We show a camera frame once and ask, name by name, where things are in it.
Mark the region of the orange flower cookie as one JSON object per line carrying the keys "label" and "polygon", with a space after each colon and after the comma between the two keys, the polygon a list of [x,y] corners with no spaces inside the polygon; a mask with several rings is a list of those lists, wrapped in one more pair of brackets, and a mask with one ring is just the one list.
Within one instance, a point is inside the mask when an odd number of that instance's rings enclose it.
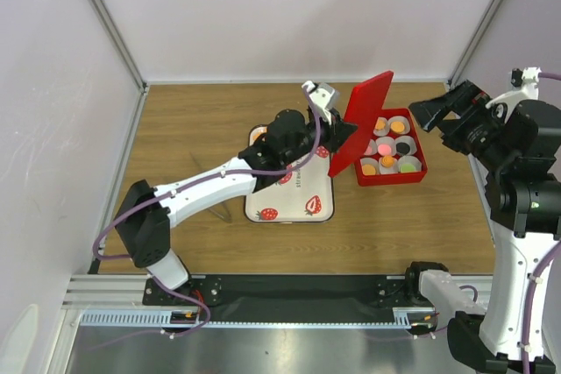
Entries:
{"label": "orange flower cookie", "polygon": [[386,121],[382,118],[379,118],[375,124],[376,131],[384,131],[386,128]]}

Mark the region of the round waffle cookie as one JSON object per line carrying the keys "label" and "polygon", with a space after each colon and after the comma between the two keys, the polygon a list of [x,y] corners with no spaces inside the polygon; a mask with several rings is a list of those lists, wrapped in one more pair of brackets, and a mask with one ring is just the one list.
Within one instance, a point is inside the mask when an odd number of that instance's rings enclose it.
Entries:
{"label": "round waffle cookie", "polygon": [[394,133],[402,134],[407,131],[407,125],[402,121],[393,121],[390,124],[390,129]]}
{"label": "round waffle cookie", "polygon": [[373,165],[371,165],[371,164],[362,165],[361,169],[362,169],[362,173],[363,173],[365,176],[374,176],[374,175],[377,174],[377,169],[376,169],[376,167],[373,166]]}

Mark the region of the red box lid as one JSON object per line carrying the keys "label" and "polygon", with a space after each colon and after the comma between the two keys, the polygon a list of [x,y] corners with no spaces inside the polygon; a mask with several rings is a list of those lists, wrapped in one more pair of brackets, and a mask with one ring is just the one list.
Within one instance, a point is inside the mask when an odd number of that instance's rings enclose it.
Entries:
{"label": "red box lid", "polygon": [[356,130],[332,156],[328,171],[331,178],[337,177],[364,155],[393,78],[394,72],[387,70],[352,89],[344,121],[353,124]]}

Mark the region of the orange swirl cookie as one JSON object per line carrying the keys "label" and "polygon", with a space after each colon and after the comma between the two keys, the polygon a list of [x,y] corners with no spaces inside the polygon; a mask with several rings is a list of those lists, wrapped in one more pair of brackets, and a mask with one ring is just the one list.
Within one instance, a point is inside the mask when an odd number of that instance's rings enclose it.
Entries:
{"label": "orange swirl cookie", "polygon": [[391,168],[394,166],[395,159],[393,156],[383,156],[380,159],[380,165],[384,168]]}

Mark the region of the red cookie box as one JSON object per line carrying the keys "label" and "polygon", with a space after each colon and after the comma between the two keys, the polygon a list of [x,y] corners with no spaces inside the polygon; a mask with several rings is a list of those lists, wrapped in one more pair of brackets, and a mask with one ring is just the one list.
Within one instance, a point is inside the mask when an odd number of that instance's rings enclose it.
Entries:
{"label": "red cookie box", "polygon": [[419,183],[428,172],[408,109],[383,109],[354,164],[361,187]]}

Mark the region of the green cookie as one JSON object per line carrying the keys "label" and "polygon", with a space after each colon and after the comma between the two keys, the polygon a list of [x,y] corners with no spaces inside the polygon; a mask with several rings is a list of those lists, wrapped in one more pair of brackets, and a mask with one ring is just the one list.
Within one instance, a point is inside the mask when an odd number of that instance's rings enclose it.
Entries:
{"label": "green cookie", "polygon": [[405,163],[400,165],[400,172],[401,173],[414,173],[417,172],[415,165],[411,163]]}

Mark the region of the metal serving tongs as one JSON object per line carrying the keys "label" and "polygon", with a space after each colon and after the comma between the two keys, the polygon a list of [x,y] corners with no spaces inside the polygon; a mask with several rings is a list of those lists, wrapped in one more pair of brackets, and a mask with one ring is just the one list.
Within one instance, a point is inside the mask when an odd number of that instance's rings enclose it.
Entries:
{"label": "metal serving tongs", "polygon": [[209,208],[209,212],[217,217],[218,219],[222,220],[223,222],[226,223],[231,223],[232,222],[232,217],[231,217],[231,213],[228,210],[228,208],[222,208],[221,211],[216,210],[214,208]]}

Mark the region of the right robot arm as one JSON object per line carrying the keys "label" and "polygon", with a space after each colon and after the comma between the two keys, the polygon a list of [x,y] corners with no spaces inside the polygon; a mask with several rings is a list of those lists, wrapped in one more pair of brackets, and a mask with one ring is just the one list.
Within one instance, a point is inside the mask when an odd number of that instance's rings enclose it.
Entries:
{"label": "right robot arm", "polygon": [[466,296],[438,265],[419,264],[405,299],[428,301],[446,326],[452,357],[478,373],[552,373],[543,349],[550,266],[560,252],[560,184],[551,173],[560,146],[560,111],[534,82],[490,97],[464,81],[409,111],[424,131],[486,169],[483,200],[495,250],[489,301]]}

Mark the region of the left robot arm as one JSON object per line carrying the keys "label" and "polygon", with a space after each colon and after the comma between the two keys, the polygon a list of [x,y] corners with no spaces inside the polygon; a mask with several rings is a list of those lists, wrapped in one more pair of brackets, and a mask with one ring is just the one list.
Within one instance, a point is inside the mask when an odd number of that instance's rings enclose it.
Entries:
{"label": "left robot arm", "polygon": [[219,167],[175,183],[135,182],[117,211],[115,228],[129,258],[147,270],[174,304],[191,298],[187,266],[171,249],[171,230],[190,216],[229,199],[275,184],[288,169],[310,159],[317,147],[338,149],[357,130],[336,110],[325,122],[294,109],[281,111],[253,143]]}

